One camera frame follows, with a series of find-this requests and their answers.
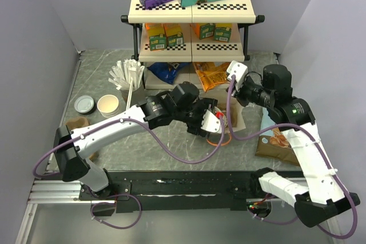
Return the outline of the brown cardboard cup carrier top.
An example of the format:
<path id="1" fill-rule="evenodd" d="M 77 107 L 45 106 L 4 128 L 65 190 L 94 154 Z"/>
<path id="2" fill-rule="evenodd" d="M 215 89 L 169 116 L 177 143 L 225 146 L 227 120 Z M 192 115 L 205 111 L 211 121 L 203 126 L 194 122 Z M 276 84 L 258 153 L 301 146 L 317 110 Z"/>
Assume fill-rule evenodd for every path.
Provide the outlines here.
<path id="1" fill-rule="evenodd" d="M 237 126 L 237 107 L 236 107 L 236 104 L 230 104 L 230 119 L 231 119 L 231 122 L 232 122 L 232 127 L 236 127 Z"/>

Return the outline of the paper takeout bag orange handles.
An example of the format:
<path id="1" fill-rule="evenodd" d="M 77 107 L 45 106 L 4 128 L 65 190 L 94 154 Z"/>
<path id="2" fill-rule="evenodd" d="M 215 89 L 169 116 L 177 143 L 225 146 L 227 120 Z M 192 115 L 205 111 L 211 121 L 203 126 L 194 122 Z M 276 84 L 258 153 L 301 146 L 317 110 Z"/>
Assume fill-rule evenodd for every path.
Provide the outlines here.
<path id="1" fill-rule="evenodd" d="M 225 90 L 222 89 L 218 89 L 218 90 L 209 90 L 208 92 L 204 93 L 204 97 L 206 98 L 214 98 L 216 100 L 218 100 L 217 103 L 217 107 L 220 108 L 221 110 L 225 110 L 226 114 L 227 114 L 227 110 L 226 110 L 226 99 L 227 99 L 227 92 Z M 231 97 L 230 98 L 230 104 L 236 104 L 237 107 L 237 126 L 232 128 L 233 132 L 237 132 L 237 131 L 241 131 L 243 129 L 246 128 L 245 126 L 245 122 L 242 116 L 242 111 L 243 111 L 243 107 L 239 104 L 239 102 L 237 101 L 237 99 Z M 225 146 L 227 144 L 229 144 L 232 140 L 232 135 L 229 131 L 229 127 L 227 125 L 227 127 L 225 127 L 225 136 L 224 136 L 224 141 L 221 144 L 221 146 Z"/>

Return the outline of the white plastic cup lid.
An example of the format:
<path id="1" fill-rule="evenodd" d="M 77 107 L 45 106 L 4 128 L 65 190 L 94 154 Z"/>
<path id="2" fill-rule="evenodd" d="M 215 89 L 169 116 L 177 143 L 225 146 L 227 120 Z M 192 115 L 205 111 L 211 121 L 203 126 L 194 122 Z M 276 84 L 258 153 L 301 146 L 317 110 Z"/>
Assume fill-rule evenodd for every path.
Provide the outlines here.
<path id="1" fill-rule="evenodd" d="M 222 118 L 224 121 L 224 126 L 227 127 L 228 125 L 228 121 L 227 121 L 227 117 L 226 117 L 226 111 L 225 110 L 221 110 L 220 108 L 218 108 L 217 106 L 214 108 L 214 114 L 215 116 L 220 119 Z"/>

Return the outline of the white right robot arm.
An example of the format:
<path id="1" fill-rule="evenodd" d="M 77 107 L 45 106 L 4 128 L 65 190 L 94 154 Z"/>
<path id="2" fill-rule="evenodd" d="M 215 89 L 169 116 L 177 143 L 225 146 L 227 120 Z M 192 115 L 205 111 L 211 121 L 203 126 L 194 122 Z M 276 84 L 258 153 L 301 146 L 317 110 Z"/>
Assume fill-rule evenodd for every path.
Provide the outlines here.
<path id="1" fill-rule="evenodd" d="M 351 210 L 353 223 L 349 235 L 352 235 L 357 226 L 356 206 L 360 199 L 347 190 L 331 165 L 308 103 L 293 96 L 291 72 L 283 65 L 267 65 L 261 83 L 256 84 L 247 66 L 232 61 L 226 73 L 230 82 L 228 95 L 242 106 L 253 103 L 266 108 L 274 127 L 289 142 L 307 182 L 301 186 L 271 169 L 261 169 L 253 175 L 251 193 L 255 197 L 269 193 L 282 199 L 294 207 L 298 219 L 307 227 L 319 226 Z"/>

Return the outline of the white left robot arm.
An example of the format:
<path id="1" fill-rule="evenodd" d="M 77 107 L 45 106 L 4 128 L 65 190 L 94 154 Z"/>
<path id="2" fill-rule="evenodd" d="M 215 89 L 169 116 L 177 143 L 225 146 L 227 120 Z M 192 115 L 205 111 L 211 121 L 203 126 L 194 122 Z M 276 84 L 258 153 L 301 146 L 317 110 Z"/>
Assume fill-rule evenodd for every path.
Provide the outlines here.
<path id="1" fill-rule="evenodd" d="M 120 114 L 94 125 L 70 130 L 59 127 L 55 134 L 55 158 L 64 182 L 80 181 L 99 199 L 112 195 L 112 181 L 105 169 L 90 161 L 99 149 L 122 138 L 179 121 L 190 134 L 207 137 L 221 134 L 225 123 L 216 115 L 217 100 L 200 97 L 198 88 L 183 82 L 139 101 Z"/>

